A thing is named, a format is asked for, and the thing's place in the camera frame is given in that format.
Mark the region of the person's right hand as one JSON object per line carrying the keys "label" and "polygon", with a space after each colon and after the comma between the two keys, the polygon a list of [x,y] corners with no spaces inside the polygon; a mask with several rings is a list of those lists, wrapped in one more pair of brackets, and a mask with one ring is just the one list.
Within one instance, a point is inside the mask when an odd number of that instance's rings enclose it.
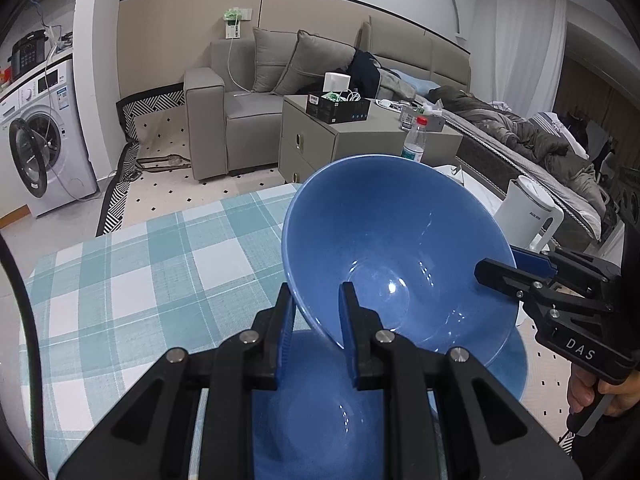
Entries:
{"label": "person's right hand", "polygon": [[633,408],[640,400],[640,374],[634,370],[620,385],[614,386],[603,380],[597,380],[593,374],[576,364],[570,366],[570,381],[567,387],[567,402],[570,414],[579,413],[593,404],[596,393],[604,396],[612,394],[611,404],[604,414],[620,416]]}

